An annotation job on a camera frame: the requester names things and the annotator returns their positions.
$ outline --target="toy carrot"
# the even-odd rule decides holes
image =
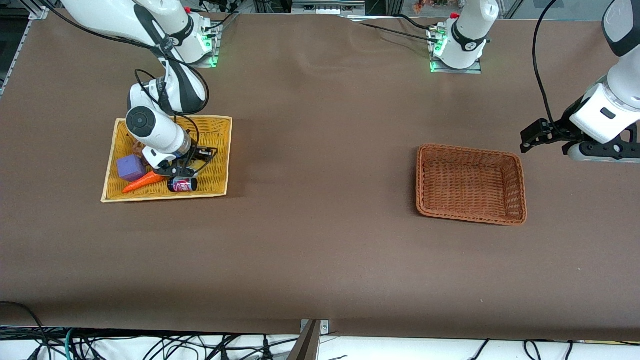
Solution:
[[[138,180],[135,180],[131,184],[128,184],[124,189],[122,189],[122,193],[132,192],[133,190],[137,190],[139,188],[143,188],[144,186],[155,184],[159,181],[166,179],[165,176],[161,176],[156,174],[153,171],[147,172],[147,174]]]

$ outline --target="purple cube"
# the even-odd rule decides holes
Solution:
[[[132,182],[143,177],[146,173],[147,168],[142,165],[142,160],[139,157],[129,155],[118,159],[118,175],[122,179]]]

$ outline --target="brown tabletop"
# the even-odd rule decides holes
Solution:
[[[496,22],[482,75],[461,76],[340,17],[241,15],[202,70],[202,113],[234,118],[228,196],[102,204],[133,70],[163,70],[50,14],[0,100],[0,298],[49,326],[637,339],[640,167],[539,147],[523,226],[415,209],[418,146],[518,152],[544,116],[533,28]],[[539,59],[557,117],[616,62],[598,22],[544,23]]]

